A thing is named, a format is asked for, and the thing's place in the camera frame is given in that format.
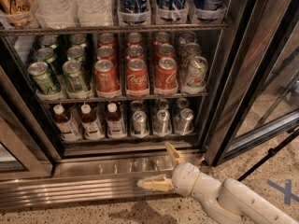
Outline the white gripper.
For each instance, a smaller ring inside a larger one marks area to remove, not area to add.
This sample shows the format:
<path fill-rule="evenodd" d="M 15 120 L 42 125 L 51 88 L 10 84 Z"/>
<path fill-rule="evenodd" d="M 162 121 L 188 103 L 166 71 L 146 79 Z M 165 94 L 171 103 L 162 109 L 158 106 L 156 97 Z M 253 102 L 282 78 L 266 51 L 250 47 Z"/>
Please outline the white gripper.
<path fill-rule="evenodd" d="M 169 142 L 165 143 L 165 148 L 172 164 L 177 165 L 173 171 L 172 181 L 166 175 L 155 175 L 138 180 L 137 185 L 142 189 L 158 191 L 171 191 L 175 188 L 176 193 L 189 197 L 200 175 L 200 170 L 193 164 L 185 162 L 181 154 Z"/>

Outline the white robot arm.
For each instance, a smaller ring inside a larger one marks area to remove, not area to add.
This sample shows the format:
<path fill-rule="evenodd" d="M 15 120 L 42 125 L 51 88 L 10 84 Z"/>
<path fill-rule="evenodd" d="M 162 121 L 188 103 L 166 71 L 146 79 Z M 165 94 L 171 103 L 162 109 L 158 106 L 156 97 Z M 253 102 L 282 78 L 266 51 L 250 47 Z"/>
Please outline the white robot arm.
<path fill-rule="evenodd" d="M 140 188 L 174 191 L 193 198 L 219 224 L 241 224 L 243 217 L 255 224 L 299 224 L 241 182 L 232 178 L 220 182 L 186 162 L 169 142 L 165 148 L 174 166 L 171 177 L 156 175 L 140 179 L 137 182 Z"/>

